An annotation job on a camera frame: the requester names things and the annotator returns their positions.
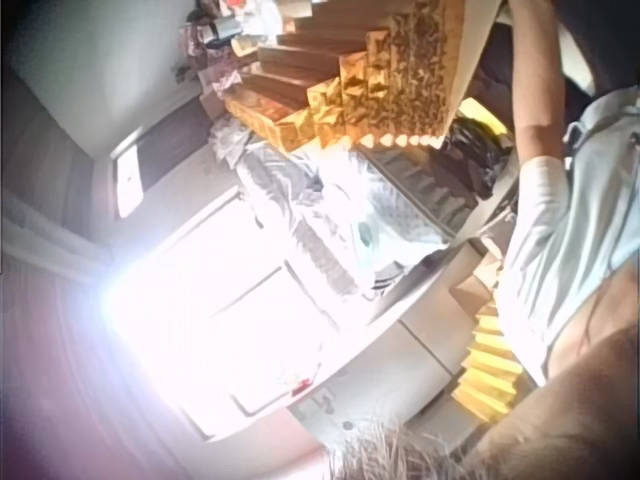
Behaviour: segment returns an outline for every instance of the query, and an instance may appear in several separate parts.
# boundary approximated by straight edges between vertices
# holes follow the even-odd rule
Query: white wall
[[[10,63],[94,159],[200,91],[178,85],[178,28],[193,0],[55,0],[18,29]]]

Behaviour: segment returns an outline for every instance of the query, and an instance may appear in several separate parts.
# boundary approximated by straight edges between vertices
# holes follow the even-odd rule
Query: cardboard box
[[[224,101],[218,98],[218,95],[216,95],[213,89],[208,93],[200,95],[200,103],[202,103],[209,118],[214,122],[227,112]]]

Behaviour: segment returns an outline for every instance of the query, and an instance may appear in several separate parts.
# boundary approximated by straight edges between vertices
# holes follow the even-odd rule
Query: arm
[[[565,91],[551,0],[509,0],[513,17],[513,118],[520,164],[563,158]]]

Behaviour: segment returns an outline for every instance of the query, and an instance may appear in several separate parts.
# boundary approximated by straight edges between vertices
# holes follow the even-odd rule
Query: white cabinet
[[[433,356],[396,323],[290,410],[332,448],[376,423],[406,422],[450,380]]]
[[[480,260],[472,247],[463,245],[431,288],[402,315],[413,334],[454,375],[468,355],[475,322],[451,296],[449,289],[472,275]]]

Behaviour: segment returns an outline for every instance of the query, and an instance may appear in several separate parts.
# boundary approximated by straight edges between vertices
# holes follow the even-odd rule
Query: hair
[[[330,480],[500,480],[497,462],[461,464],[460,452],[442,453],[427,437],[379,427],[334,452]]]

